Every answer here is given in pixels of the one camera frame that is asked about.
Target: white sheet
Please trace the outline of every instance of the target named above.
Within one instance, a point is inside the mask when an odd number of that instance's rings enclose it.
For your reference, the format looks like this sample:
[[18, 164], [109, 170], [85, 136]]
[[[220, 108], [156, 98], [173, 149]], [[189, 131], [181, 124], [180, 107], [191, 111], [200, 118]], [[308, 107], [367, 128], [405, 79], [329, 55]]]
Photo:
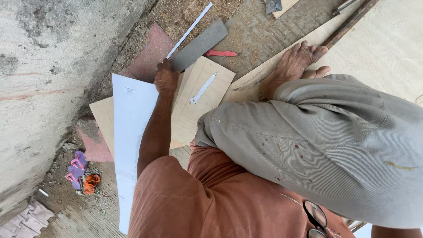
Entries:
[[151, 83], [112, 74], [119, 230], [128, 233], [141, 138], [159, 93]]

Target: red handle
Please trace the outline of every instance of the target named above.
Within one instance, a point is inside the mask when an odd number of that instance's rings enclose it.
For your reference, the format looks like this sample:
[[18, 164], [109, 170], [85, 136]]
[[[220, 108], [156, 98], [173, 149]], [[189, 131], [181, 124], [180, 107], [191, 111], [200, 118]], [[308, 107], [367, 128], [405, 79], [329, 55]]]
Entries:
[[211, 55], [216, 55], [216, 56], [236, 56], [236, 52], [209, 50], [204, 55], [205, 56], [211, 56]]

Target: concrete wall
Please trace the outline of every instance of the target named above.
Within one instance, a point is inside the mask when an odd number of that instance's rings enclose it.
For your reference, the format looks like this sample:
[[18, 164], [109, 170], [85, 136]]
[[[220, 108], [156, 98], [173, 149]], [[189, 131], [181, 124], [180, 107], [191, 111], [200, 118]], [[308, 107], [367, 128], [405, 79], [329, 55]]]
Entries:
[[0, 224], [26, 207], [154, 1], [0, 0]]

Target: pink strap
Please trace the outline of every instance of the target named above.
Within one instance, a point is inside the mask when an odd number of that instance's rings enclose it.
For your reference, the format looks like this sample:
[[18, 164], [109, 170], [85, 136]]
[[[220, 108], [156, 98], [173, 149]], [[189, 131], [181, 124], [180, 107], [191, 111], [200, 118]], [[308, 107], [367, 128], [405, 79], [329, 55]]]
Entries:
[[72, 182], [78, 182], [78, 180], [74, 177], [74, 173], [66, 174], [65, 177], [66, 177], [67, 180], [70, 180]]
[[72, 160], [72, 161], [71, 161], [71, 165], [73, 165], [73, 166], [75, 166], [76, 168], [78, 168], [77, 164], [75, 163], [75, 162], [78, 162], [78, 164], [81, 166], [81, 168], [82, 168], [82, 169], [85, 169], [85, 167], [81, 164], [81, 161], [79, 161], [79, 159], [78, 159], [79, 157], [80, 157], [80, 155], [78, 155], [78, 156], [76, 157], [76, 159]]

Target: purple flip-flop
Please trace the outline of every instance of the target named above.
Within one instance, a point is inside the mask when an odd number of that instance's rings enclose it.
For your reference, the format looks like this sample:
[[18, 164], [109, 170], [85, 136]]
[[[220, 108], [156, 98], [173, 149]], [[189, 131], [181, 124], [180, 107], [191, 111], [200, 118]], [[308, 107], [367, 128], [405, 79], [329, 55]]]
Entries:
[[81, 183], [80, 183], [80, 180], [79, 180], [79, 176], [77, 176], [75, 174], [75, 170], [76, 170], [76, 168], [74, 166], [72, 166], [72, 165], [69, 166], [68, 167], [69, 174], [67, 174], [65, 177], [66, 177], [66, 179], [68, 179], [72, 182], [72, 186], [75, 189], [81, 189]]
[[75, 167], [74, 175], [83, 176], [85, 173], [85, 170], [87, 169], [87, 161], [85, 160], [84, 153], [77, 150], [75, 152], [75, 159], [71, 161], [71, 165]]

